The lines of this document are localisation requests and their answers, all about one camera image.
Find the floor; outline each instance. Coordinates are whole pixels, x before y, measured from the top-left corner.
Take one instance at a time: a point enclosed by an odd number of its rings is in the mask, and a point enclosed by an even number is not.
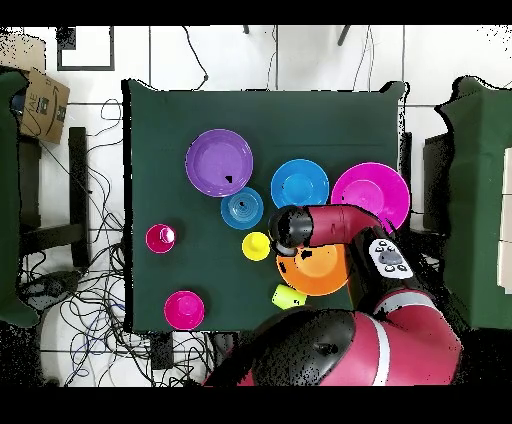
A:
[[[405,129],[413,135],[412,151],[412,208],[423,210],[422,147],[425,138],[445,132],[446,126],[434,111],[434,106],[446,102],[452,92],[452,83],[462,75],[475,75],[496,87],[512,83],[511,30],[507,26],[414,26],[375,25],[352,26],[342,47],[337,39],[342,25],[285,26],[251,25],[244,34],[242,25],[189,27],[190,39],[206,69],[209,79],[202,90],[379,90],[388,81],[403,80],[410,84],[405,104]],[[109,27],[77,27],[76,50],[62,52],[63,66],[77,66],[81,70],[57,70],[56,29],[45,27],[13,28],[46,41],[46,72],[67,85],[71,92],[60,145],[45,146],[67,169],[67,132],[69,126],[85,126],[88,147],[122,140],[120,81],[135,78],[160,90],[193,89],[203,81],[187,43],[182,27],[114,27],[114,58],[112,70],[87,70],[90,66],[110,64]],[[274,55],[277,44],[277,55]],[[102,129],[113,127],[104,132]],[[103,173],[111,184],[107,208],[124,222],[122,141],[113,146],[91,151],[90,166]],[[43,226],[59,225],[69,220],[68,177],[48,152],[43,149],[41,161],[40,210]],[[91,180],[91,202],[101,205],[103,196],[98,183]],[[119,241],[116,231],[97,231],[101,217],[94,205],[90,207],[92,253],[99,252],[108,243]],[[69,248],[47,251],[47,260],[38,271],[48,273],[71,268]],[[29,266],[41,255],[32,255]],[[106,257],[100,258],[91,269],[91,275],[101,275],[108,267]],[[115,294],[123,299],[124,287],[116,284]],[[93,311],[88,304],[63,304],[53,307],[45,320],[41,349],[47,376],[58,377],[61,384],[76,368],[73,365],[83,356],[84,346],[78,330],[84,325],[76,316]],[[88,319],[91,325],[94,315]],[[176,334],[183,341],[188,333]],[[201,349],[197,340],[179,347],[176,360],[186,359],[190,343]],[[94,355],[84,363],[70,386],[98,386],[113,358],[110,353],[93,350]],[[145,368],[150,364],[141,360]],[[191,361],[193,378],[201,380],[204,365]],[[134,360],[126,355],[111,365],[110,375],[101,386],[150,385],[139,372]],[[178,376],[183,370],[166,373]],[[162,379],[163,372],[155,372]]]

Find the dark green tablecloth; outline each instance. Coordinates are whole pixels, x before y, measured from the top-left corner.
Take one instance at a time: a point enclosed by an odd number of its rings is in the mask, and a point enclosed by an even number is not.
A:
[[[437,108],[455,144],[444,278],[472,327],[512,328],[512,295],[496,283],[503,155],[512,146],[512,92],[482,84],[473,77],[459,79],[450,101]]]
[[[39,316],[16,295],[20,269],[20,191],[16,118],[11,99],[28,85],[19,72],[0,73],[0,320],[31,327]]]
[[[250,231],[267,233],[276,209],[270,197],[272,175],[295,158],[322,166],[331,187],[360,162],[396,168],[398,100],[404,90],[398,82],[381,93],[159,92],[137,81],[123,82],[124,125],[131,126],[125,148],[131,145],[133,167],[133,329],[170,330],[163,306],[171,293],[183,289],[204,300],[206,315],[198,330],[253,329],[278,312],[271,297],[284,282],[275,255],[251,262],[241,252]],[[265,211],[249,231],[224,224],[221,199],[205,196],[187,179],[188,147],[213,128],[233,130],[251,147],[254,171],[247,185],[261,194]],[[165,255],[151,253],[144,241],[156,223],[177,230],[178,242]],[[309,297],[307,303],[351,308],[346,288]]]

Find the purple plate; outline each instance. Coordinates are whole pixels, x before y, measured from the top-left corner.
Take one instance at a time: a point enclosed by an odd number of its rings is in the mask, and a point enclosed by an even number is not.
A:
[[[212,197],[230,196],[249,181],[252,152],[247,142],[233,131],[206,131],[190,145],[185,170],[201,193]]]

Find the black spot on plate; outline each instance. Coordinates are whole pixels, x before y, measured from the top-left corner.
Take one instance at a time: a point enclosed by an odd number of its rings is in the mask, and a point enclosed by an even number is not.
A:
[[[313,256],[313,252],[311,250],[303,250],[300,254],[300,257],[302,258],[302,260],[304,260],[306,258],[310,258],[311,256]]]

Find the yellow cup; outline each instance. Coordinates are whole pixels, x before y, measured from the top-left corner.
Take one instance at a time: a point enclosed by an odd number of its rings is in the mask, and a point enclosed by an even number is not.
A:
[[[279,284],[272,296],[272,303],[281,309],[292,308],[293,306],[303,306],[306,303],[307,295],[298,292],[291,287]]]
[[[251,261],[261,261],[270,253],[270,240],[257,231],[249,233],[242,241],[242,252]]]

